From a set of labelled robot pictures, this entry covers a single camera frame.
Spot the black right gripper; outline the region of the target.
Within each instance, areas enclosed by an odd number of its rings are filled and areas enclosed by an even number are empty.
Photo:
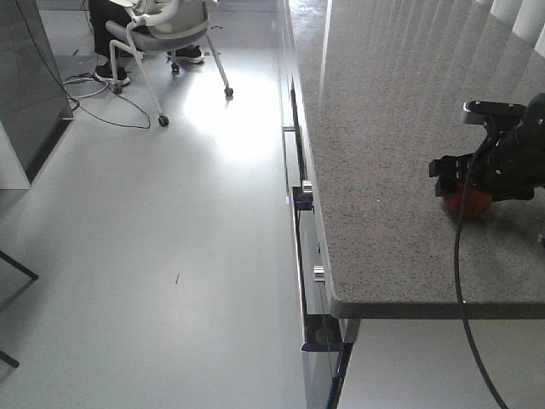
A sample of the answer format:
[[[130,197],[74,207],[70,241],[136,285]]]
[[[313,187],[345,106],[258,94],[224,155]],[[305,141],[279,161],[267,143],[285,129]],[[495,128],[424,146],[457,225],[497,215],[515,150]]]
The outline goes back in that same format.
[[[479,147],[469,181],[494,201],[531,200],[544,186],[544,94],[535,95],[517,123],[487,118],[485,141]],[[463,186],[472,158],[445,155],[428,166],[437,177],[435,196],[454,194]]]

